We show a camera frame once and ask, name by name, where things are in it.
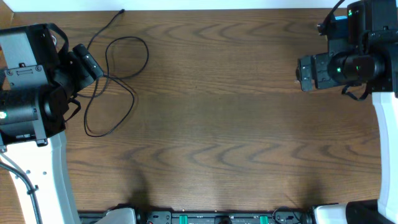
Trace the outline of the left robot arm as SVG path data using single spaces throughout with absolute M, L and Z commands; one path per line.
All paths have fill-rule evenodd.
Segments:
M 1 167 L 26 223 L 79 223 L 66 162 L 65 113 L 79 91 L 103 76 L 84 45 L 56 47 L 55 24 L 1 31 Z

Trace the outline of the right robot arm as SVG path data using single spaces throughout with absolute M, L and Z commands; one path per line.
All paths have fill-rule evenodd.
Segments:
M 397 5 L 364 0 L 345 16 L 330 11 L 317 26 L 328 41 L 324 54 L 298 60 L 302 91 L 342 86 L 355 101 L 372 98 L 381 143 L 381 189 L 376 200 L 316 205 L 302 223 L 397 223 Z

